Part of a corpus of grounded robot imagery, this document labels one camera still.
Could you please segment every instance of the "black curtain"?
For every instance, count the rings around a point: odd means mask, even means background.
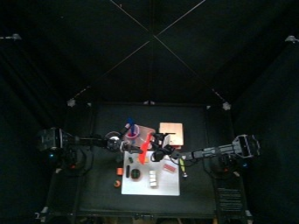
[[[33,223],[50,181],[38,130],[61,127],[66,102],[17,41],[0,40],[0,223]]]
[[[247,172],[256,223],[299,223],[299,44],[287,46],[233,105],[237,134],[257,134],[261,155]]]

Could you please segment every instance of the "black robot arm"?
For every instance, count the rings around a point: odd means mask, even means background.
[[[165,145],[162,148],[158,148],[158,146],[153,144],[153,148],[153,162],[158,162],[164,155],[168,155],[173,159],[181,158],[185,161],[212,158],[223,155],[231,155],[236,158],[252,158],[259,155],[257,140],[255,136],[248,135],[237,136],[231,144],[190,152],[178,152],[170,145]]]
[[[105,138],[100,135],[77,137],[57,128],[44,129],[37,134],[37,148],[40,151],[61,151],[72,145],[86,145],[105,148],[109,151],[128,151],[141,153],[142,151],[118,138]]]

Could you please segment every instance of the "red object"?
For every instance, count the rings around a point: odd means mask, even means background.
[[[145,141],[144,141],[144,143],[140,146],[140,149],[141,149],[142,153],[138,154],[138,161],[140,161],[141,165],[145,163],[145,153],[146,153],[146,149],[148,149],[148,144],[149,144],[150,138],[152,138],[152,133],[148,133],[146,137],[145,137]]]
[[[124,169],[122,168],[116,168],[116,175],[122,176],[124,174]]]

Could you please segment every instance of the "blue object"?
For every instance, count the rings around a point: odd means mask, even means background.
[[[136,128],[136,125],[134,125],[134,122],[133,122],[133,120],[132,120],[130,117],[128,117],[126,122],[129,123],[130,137],[132,137],[132,136],[134,135],[134,128]]]

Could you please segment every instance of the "orange object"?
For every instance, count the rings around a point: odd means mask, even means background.
[[[116,180],[114,187],[120,187],[120,186],[121,186],[121,182],[120,182],[120,180]]]
[[[124,169],[122,168],[116,168],[116,175],[122,176],[124,174]]]
[[[144,141],[144,143],[140,146],[140,149],[141,149],[142,153],[138,154],[138,161],[140,161],[141,165],[145,163],[145,153],[146,153],[146,149],[148,149],[148,144],[149,144],[150,138],[152,138],[152,133],[148,133],[146,137],[145,137],[145,141]]]

